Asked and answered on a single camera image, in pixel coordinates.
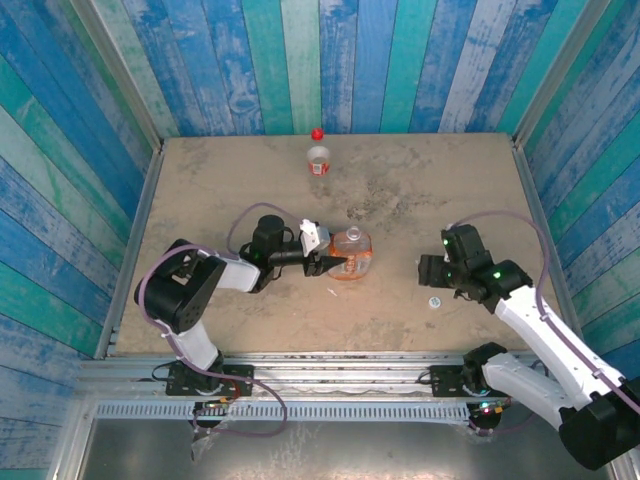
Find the clear bottle with orange label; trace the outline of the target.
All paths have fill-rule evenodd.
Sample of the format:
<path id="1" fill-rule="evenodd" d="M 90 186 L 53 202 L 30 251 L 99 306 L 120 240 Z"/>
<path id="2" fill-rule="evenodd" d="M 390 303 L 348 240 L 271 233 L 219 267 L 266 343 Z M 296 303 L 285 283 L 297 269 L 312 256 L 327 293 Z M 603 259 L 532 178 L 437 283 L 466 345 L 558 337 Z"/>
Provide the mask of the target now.
<path id="1" fill-rule="evenodd" d="M 358 226 L 351 226 L 332 237 L 328 253 L 331 257 L 346 259 L 328 271 L 330 277 L 341 281 L 359 280 L 367 274 L 373 258 L 371 236 Z"/>

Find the clear bottle with red label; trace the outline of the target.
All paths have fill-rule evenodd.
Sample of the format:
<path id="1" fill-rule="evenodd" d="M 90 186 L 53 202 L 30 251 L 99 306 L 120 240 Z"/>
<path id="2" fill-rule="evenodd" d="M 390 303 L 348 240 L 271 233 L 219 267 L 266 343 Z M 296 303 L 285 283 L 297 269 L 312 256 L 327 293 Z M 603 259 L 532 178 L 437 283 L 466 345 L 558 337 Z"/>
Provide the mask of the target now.
<path id="1" fill-rule="evenodd" d="M 313 195 L 324 198 L 330 195 L 331 153 L 323 140 L 313 140 L 306 152 L 309 183 Z"/>

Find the small circuit board with LEDs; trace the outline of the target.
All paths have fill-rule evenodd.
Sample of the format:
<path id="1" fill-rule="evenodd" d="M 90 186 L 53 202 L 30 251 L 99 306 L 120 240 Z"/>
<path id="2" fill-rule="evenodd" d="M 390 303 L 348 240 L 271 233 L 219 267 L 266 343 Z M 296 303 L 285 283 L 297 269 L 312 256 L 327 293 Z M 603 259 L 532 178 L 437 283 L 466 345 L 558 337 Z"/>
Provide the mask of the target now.
<path id="1" fill-rule="evenodd" d="M 478 403 L 471 403 L 469 410 L 473 416 L 498 415 L 510 406 L 511 400 L 509 398 L 492 401 L 485 400 Z"/>
<path id="2" fill-rule="evenodd" d="M 231 397 L 209 399 L 194 404 L 194 416 L 225 416 L 235 400 Z"/>

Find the shiny steel panel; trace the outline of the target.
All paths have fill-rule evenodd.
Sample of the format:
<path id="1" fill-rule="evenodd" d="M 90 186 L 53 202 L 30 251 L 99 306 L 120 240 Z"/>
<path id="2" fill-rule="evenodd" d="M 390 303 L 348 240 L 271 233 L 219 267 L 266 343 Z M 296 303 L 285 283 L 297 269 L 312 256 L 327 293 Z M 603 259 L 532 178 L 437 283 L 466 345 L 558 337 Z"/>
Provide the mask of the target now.
<path id="1" fill-rule="evenodd" d="M 80 480 L 609 480 L 539 422 L 478 438 L 422 423 L 292 423 L 273 438 L 195 440 L 179 421 L 98 420 Z"/>

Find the aluminium table side rail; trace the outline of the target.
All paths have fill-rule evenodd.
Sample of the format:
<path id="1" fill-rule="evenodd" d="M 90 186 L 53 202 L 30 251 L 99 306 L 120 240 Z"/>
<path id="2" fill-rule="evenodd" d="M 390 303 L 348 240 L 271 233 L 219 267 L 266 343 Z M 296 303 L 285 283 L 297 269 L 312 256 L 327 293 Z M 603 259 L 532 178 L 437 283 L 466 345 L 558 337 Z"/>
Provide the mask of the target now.
<path id="1" fill-rule="evenodd" d="M 569 290 L 565 281 L 564 272 L 561 268 L 559 257 L 553 243 L 547 219 L 542 208 L 538 192 L 535 187 L 533 176 L 530 172 L 524 149 L 510 142 L 511 151 L 517 168 L 523 192 L 531 213 L 532 220 L 541 228 L 543 238 L 549 250 L 548 282 L 553 285 L 557 303 L 560 309 L 561 318 L 569 328 L 581 339 L 584 339 L 581 325 L 578 320 L 574 305 L 569 295 Z"/>
<path id="2" fill-rule="evenodd" d="M 120 324 L 126 308 L 127 298 L 130 293 L 134 271 L 151 212 L 164 156 L 164 147 L 161 146 L 151 157 L 151 163 L 145 177 L 114 294 L 93 356 L 94 360 L 103 360 L 114 350 L 113 344 L 117 341 Z"/>

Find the aluminium mounting rail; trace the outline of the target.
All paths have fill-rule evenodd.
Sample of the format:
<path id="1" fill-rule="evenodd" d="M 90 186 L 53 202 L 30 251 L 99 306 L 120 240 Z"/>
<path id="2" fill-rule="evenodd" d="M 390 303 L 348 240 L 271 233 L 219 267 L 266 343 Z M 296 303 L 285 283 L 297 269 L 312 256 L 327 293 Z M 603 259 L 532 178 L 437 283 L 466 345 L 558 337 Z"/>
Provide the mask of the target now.
<path id="1" fill-rule="evenodd" d="M 76 393 L 102 399 L 160 399 L 171 355 L 115 356 L 82 364 Z M 231 365 L 251 365 L 254 377 L 283 399 L 425 400 L 431 388 L 416 382 L 436 365 L 460 365 L 459 352 L 298 352 L 228 354 Z"/>

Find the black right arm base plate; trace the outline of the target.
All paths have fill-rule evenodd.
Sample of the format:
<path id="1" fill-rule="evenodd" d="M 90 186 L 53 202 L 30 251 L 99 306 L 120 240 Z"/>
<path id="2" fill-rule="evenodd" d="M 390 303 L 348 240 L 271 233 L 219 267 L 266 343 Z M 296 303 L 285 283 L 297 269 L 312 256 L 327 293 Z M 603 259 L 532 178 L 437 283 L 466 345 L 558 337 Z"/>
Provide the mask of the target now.
<path id="1" fill-rule="evenodd" d="M 471 390 L 465 383 L 462 365 L 434 365 L 429 368 L 429 381 L 435 397 L 467 397 L 467 398 L 507 398 L 508 395 L 499 390 L 484 387 L 479 391 Z"/>

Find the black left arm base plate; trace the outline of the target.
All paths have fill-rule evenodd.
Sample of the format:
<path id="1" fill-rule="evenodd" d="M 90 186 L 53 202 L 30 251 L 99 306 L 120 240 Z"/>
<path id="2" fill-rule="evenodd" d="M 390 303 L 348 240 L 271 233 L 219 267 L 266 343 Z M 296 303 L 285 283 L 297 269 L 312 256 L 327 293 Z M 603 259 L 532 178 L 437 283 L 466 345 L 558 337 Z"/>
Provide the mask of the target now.
<path id="1" fill-rule="evenodd" d="M 169 367 L 163 379 L 167 396 L 220 396 L 238 398 L 252 393 L 252 385 L 246 380 L 219 379 L 197 373 L 182 363 Z"/>

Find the aluminium corner post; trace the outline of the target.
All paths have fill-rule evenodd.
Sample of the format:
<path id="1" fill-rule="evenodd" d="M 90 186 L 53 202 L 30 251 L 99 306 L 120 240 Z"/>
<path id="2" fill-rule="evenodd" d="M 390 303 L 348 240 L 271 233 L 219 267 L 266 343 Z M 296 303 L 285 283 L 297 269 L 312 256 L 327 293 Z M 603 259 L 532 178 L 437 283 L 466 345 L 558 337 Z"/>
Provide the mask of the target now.
<path id="1" fill-rule="evenodd" d="M 545 109 L 610 3 L 611 0 L 585 0 L 514 129 L 512 144 L 516 149 L 523 149 L 532 136 Z"/>
<path id="2" fill-rule="evenodd" d="M 146 140 L 154 150 L 160 149 L 162 147 L 162 139 L 126 65 L 124 56 L 119 51 L 112 35 L 108 32 L 95 0 L 70 0 L 70 2 L 120 88 Z"/>

